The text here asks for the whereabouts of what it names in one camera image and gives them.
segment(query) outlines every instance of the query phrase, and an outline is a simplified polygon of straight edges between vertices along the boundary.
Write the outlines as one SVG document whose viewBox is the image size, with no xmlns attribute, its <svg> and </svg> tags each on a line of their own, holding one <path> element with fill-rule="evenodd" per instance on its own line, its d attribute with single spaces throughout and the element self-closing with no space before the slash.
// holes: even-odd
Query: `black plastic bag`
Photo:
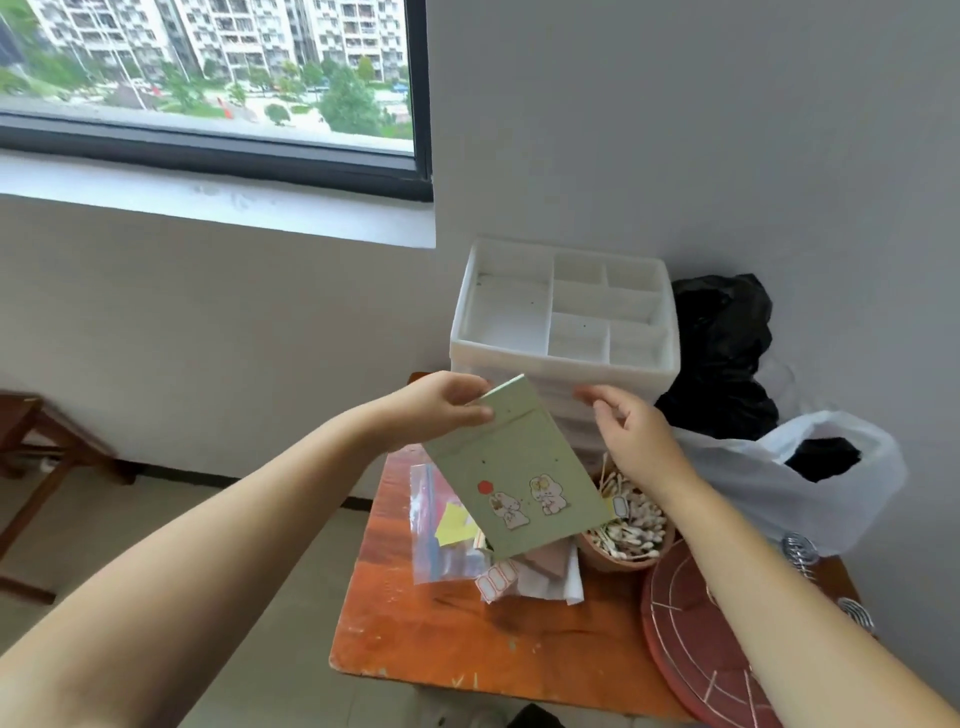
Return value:
<svg viewBox="0 0 960 728">
<path fill-rule="evenodd" d="M 657 407 L 671 425 L 718 440 L 757 440 L 779 413 L 754 380 L 773 335 L 773 303 L 753 274 L 675 280 L 680 374 Z"/>
<path fill-rule="evenodd" d="M 842 475 L 860 462 L 860 450 L 845 437 L 804 440 L 784 463 L 811 483 Z"/>
</svg>

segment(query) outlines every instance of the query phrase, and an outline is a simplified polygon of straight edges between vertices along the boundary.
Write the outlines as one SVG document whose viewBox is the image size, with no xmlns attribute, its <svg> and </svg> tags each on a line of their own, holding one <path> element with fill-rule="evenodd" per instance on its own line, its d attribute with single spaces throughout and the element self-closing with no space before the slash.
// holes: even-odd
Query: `window frame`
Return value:
<svg viewBox="0 0 960 728">
<path fill-rule="evenodd" d="M 0 148 L 433 201 L 426 0 L 406 0 L 414 154 L 0 109 Z"/>
</svg>

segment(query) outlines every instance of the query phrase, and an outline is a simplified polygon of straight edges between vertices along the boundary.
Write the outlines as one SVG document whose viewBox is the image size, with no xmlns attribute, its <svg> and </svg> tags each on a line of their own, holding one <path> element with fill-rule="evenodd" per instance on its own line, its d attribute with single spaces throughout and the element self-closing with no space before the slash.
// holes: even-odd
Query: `wooden stool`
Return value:
<svg viewBox="0 0 960 728">
<path fill-rule="evenodd" d="M 16 512 L 7 527 L 0 533 L 0 559 L 7 554 L 23 529 L 34 519 L 40 508 L 77 465 L 88 465 L 117 483 L 133 483 L 133 473 L 127 473 L 107 453 L 102 445 L 95 446 L 94 439 L 59 413 L 51 416 L 52 408 L 42 398 L 34 395 L 0 395 L 0 477 L 17 479 L 24 471 L 11 463 L 7 456 L 54 455 L 60 462 L 53 471 L 36 486 L 27 502 Z M 31 432 L 50 440 L 53 446 L 28 445 L 24 439 Z M 44 589 L 30 586 L 5 576 L 0 576 L 0 592 L 17 595 L 40 604 L 53 604 L 57 595 Z"/>
</svg>

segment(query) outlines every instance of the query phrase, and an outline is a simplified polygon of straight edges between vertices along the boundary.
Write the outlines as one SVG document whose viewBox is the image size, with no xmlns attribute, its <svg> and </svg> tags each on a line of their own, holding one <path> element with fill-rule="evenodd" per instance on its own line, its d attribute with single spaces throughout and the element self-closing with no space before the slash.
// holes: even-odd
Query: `apartment building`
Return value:
<svg viewBox="0 0 960 728">
<path fill-rule="evenodd" d="M 393 0 L 28 0 L 47 40 L 131 75 L 161 78 L 160 65 L 247 79 L 285 61 L 370 59 L 378 81 L 407 65 L 402 2 Z"/>
<path fill-rule="evenodd" d="M 196 64 L 246 79 L 254 68 L 271 75 L 297 62 L 284 0 L 173 0 Z"/>
<path fill-rule="evenodd" d="M 157 78 L 163 62 L 181 63 L 155 0 L 28 0 L 46 39 L 84 63 Z"/>
<path fill-rule="evenodd" d="M 356 68 L 367 57 L 378 81 L 391 80 L 407 65 L 407 29 L 402 2 L 291 0 L 306 18 L 303 52 Z"/>
</svg>

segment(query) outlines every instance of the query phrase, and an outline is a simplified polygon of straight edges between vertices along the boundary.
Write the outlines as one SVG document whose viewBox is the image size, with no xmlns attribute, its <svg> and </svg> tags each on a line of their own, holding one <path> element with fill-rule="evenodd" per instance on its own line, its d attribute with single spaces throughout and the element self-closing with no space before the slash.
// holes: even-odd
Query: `window sill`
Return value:
<svg viewBox="0 0 960 728">
<path fill-rule="evenodd" d="M 0 150 L 0 194 L 225 225 L 435 248 L 433 205 Z"/>
</svg>

